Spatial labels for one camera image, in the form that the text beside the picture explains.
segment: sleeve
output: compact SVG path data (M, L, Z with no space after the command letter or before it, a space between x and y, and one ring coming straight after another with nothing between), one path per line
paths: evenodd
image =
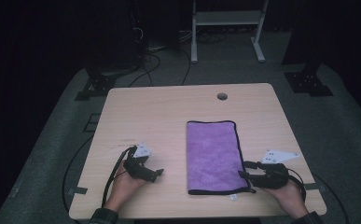
M316 212L312 212L305 217L301 217L291 224L323 224L323 220L317 215Z
M114 224L118 220L118 213L107 208L98 208L93 213L89 224Z

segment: purple towel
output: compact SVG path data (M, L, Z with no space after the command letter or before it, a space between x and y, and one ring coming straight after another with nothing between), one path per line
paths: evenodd
M188 194L250 191L250 184L238 171L244 171L243 157L233 121L187 123Z

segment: gray carpet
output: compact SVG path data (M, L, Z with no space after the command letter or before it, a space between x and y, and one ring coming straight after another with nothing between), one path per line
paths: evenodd
M298 71L302 65L281 65L290 33L263 32L261 47L267 61L258 63L250 44L251 34L228 35L213 45L199 44L199 62L192 64L185 85L270 83L275 89L311 171L321 176L340 197L351 223L361 223L361 108L344 88L340 77L322 65L317 75L334 96L311 97L292 92L284 71ZM188 52L190 45L182 48ZM151 73L155 86L180 85L187 71L187 57L181 51L156 53L160 67ZM146 69L157 63L146 57ZM117 88L139 75L118 79ZM92 133L84 132L91 114L101 113L104 97L75 101L88 76L75 74L49 121L40 134L13 191L0 211L0 223L73 223L62 203L62 179L66 168ZM147 77L133 86L148 86ZM90 141L79 150L65 179L65 191L76 187L87 157ZM327 213L325 223L344 223L343 213L332 192L322 189ZM72 197L66 194L67 206ZM263 217L261 223L289 223L289 217Z

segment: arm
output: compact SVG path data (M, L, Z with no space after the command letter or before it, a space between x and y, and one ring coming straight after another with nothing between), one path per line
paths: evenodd
M309 213L302 200L299 187L292 180L280 189L264 189L276 199L281 208L292 218L294 224L323 223L315 212Z
M96 209L90 224L114 224L118 219L118 212L122 205L127 202L132 195L141 188L146 181L143 179L133 179L126 173L123 166L124 161L118 168L117 177L113 182L111 193L103 208Z

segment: human hand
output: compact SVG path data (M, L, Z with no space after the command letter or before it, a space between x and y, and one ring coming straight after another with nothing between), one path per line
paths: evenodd
M294 219L309 214L299 190L299 186L292 180L280 189L263 189L276 199L282 209Z
M113 181L111 193L104 208L118 212L122 205L127 202L132 195L141 188L146 181L143 179L133 179L124 168L124 161L121 162L116 177Z

